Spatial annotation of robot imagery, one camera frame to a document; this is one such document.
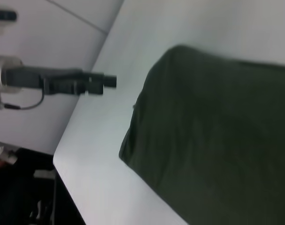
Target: black cable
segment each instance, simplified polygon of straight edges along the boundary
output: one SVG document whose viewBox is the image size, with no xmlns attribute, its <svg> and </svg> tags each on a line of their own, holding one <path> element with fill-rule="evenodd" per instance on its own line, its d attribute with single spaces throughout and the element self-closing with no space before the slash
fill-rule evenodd
<svg viewBox="0 0 285 225">
<path fill-rule="evenodd" d="M 13 110 L 29 110 L 29 109 L 33 109 L 33 108 L 36 108 L 38 107 L 39 105 L 41 105 L 41 103 L 43 102 L 44 100 L 44 87 L 42 88 L 42 96 L 41 96 L 41 99 L 38 103 L 34 104 L 34 105 L 31 105 L 31 106 L 27 106 L 27 107 L 20 107 L 18 105 L 11 105 L 11 104 L 7 104 L 7 103 L 4 103 L 3 104 L 3 107 L 5 109 L 13 109 Z"/>
</svg>

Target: white tabletop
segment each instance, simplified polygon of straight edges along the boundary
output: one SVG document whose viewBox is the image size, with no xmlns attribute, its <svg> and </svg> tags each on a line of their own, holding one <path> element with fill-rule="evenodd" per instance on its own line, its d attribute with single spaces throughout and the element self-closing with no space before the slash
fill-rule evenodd
<svg viewBox="0 0 285 225">
<path fill-rule="evenodd" d="M 285 0 L 280 2 L 125 0 L 93 69 L 117 75 L 117 89 L 80 98 L 54 155 L 86 224 L 185 224 L 118 158 L 132 106 L 152 65 L 180 43 L 285 63 Z"/>
</svg>

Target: dark green cloth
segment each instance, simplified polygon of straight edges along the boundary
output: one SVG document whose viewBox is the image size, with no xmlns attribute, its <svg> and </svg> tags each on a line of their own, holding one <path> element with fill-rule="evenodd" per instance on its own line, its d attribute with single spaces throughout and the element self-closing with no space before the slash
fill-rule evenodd
<svg viewBox="0 0 285 225">
<path fill-rule="evenodd" d="M 119 157 L 191 225 L 285 225 L 285 67 L 168 50 Z"/>
</svg>

